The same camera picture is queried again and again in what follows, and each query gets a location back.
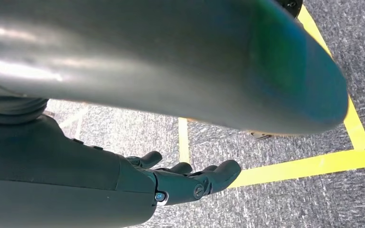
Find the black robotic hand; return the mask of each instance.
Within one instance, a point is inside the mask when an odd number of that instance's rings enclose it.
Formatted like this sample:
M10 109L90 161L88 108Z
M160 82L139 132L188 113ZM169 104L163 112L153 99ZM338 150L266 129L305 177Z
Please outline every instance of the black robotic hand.
M185 162L180 162L170 169L152 170L150 168L162 160L162 155L157 151L150 152L142 158L126 159L155 183L154 201L157 206L192 202L222 191L241 172L241 167L233 160L225 161L219 166L208 166L195 173L191 173L191 165Z

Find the screw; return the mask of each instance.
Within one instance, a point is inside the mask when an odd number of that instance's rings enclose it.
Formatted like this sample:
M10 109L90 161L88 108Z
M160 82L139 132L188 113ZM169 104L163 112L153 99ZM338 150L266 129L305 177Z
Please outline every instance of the screw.
M288 4L289 7L295 7L297 5L297 3L295 1L291 2Z
M203 186L201 184L198 184L197 186L195 186L194 189L194 197L199 200L203 195L204 195L204 189Z
M161 193L161 192L157 192L157 193L154 195L154 199L155 199L157 202L161 202L161 201L163 201L165 198L166 198L166 195L165 195L164 193Z

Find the black plastic casing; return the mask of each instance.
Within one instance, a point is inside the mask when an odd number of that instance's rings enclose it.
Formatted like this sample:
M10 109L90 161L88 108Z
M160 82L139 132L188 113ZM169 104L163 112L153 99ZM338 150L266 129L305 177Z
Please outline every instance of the black plastic casing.
M126 227L154 213L155 183L124 157L41 116L0 125L0 228Z

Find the yellow tape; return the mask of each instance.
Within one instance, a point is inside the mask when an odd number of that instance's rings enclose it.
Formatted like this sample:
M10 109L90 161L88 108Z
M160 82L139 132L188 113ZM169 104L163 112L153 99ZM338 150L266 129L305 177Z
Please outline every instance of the yellow tape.
M188 123L185 118L178 118L178 144L180 151L180 162L191 163L188 144Z
M357 115L352 99L349 97L349 107L344 120L345 128L354 149L365 149L365 129Z
M243 170L229 188L365 168L365 150L349 150Z
M317 25L312 19L311 15L307 11L306 7L303 6L298 19L303 24L304 29L321 45L321 47L331 55L327 44L319 32ZM352 99L349 97L349 108L347 116L344 120L345 128L349 135L350 141L352 142L354 149L365 149L365 129L363 128L362 122L357 115L355 106L353 105Z

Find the blue screw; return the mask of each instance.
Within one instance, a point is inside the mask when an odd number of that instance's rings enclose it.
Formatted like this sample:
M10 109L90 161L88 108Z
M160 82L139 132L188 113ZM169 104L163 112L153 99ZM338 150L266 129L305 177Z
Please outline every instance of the blue screw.
M157 202L161 202L161 201L163 201L165 198L166 198L166 195L165 195L164 193L161 193L161 192L157 192L157 193L154 195L154 199L155 199Z

